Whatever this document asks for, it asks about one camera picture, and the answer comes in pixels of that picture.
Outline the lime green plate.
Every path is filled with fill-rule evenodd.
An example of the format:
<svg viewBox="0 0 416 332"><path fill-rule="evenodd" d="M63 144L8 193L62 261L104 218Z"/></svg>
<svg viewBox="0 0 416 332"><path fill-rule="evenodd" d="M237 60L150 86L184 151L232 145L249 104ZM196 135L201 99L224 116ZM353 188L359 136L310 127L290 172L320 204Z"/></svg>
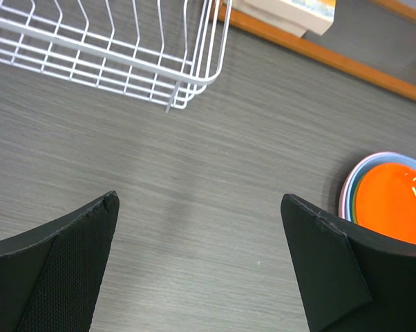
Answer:
<svg viewBox="0 0 416 332"><path fill-rule="evenodd" d="M358 193L358 190L359 190L359 185L360 185L359 181L354 183L354 185L352 186L352 191L351 191L352 197L351 197L351 200L350 200L350 203L351 203L351 205L350 205L350 216L351 216L351 221L354 224L358 224L358 222L357 222L357 209L356 209L357 205L356 205L356 202L357 202L357 193Z"/></svg>

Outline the pink plate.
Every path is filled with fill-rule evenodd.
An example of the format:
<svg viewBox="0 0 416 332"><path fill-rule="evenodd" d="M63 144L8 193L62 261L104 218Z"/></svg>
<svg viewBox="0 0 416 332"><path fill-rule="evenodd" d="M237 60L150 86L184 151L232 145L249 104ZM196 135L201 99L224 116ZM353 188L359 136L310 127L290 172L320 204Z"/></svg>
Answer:
<svg viewBox="0 0 416 332"><path fill-rule="evenodd" d="M375 160L380 158L381 156L391 154L391 151L382 151L377 152L374 154L371 154L369 156L366 156L364 159L360 160L350 171L347 178L345 179L345 182L343 183L343 186L340 191L340 197L339 197L339 207L338 207L338 215L342 219L346 219L346 208L345 208L345 201L346 196L348 193L348 188L350 186L350 181L352 177L358 172L358 169L361 168L363 165L365 165L367 162L370 162L371 160Z"/></svg>

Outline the light blue plate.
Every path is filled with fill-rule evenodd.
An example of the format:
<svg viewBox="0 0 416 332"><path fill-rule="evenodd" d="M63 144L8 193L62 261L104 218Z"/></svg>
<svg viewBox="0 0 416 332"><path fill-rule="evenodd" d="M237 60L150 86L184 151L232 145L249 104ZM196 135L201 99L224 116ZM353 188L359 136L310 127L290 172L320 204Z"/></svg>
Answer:
<svg viewBox="0 0 416 332"><path fill-rule="evenodd" d="M414 158L405 156L403 154L398 154L395 152L391 152L391 154L384 155L378 159L367 162L365 165L363 165L361 168L358 169L358 172L352 177L350 181L350 186L348 188L348 193L347 193L346 201L345 201L346 220L352 222L351 216L350 216L350 205L351 205L350 200L352 197L351 191L352 191L352 186L354 185L354 183L358 181L360 182L360 180L364 177L364 175L368 173L372 168L378 165L386 164L386 163L398 163L401 165L408 166L416 171L416 160Z"/></svg>

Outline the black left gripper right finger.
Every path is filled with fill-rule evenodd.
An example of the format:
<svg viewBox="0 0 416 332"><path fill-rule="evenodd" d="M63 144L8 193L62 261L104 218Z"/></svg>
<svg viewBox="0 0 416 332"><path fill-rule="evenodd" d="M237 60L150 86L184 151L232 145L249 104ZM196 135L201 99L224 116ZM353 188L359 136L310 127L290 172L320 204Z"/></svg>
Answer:
<svg viewBox="0 0 416 332"><path fill-rule="evenodd" d="M294 194L281 218L310 331L416 331L416 245Z"/></svg>

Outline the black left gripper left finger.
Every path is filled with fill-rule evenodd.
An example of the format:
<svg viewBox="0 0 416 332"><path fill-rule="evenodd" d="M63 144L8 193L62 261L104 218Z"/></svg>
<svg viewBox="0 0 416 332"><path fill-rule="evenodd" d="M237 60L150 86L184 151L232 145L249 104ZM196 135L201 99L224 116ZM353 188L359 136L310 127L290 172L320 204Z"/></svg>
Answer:
<svg viewBox="0 0 416 332"><path fill-rule="evenodd" d="M0 331L89 331L119 208L110 191L0 241Z"/></svg>

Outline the orange plate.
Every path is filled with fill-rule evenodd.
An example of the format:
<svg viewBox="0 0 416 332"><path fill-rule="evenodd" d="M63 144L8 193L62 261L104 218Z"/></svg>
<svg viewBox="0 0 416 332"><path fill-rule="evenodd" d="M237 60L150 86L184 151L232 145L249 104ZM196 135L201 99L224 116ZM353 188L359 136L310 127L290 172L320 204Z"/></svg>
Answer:
<svg viewBox="0 0 416 332"><path fill-rule="evenodd" d="M398 163L372 168L360 180L358 225L416 245L416 171Z"/></svg>

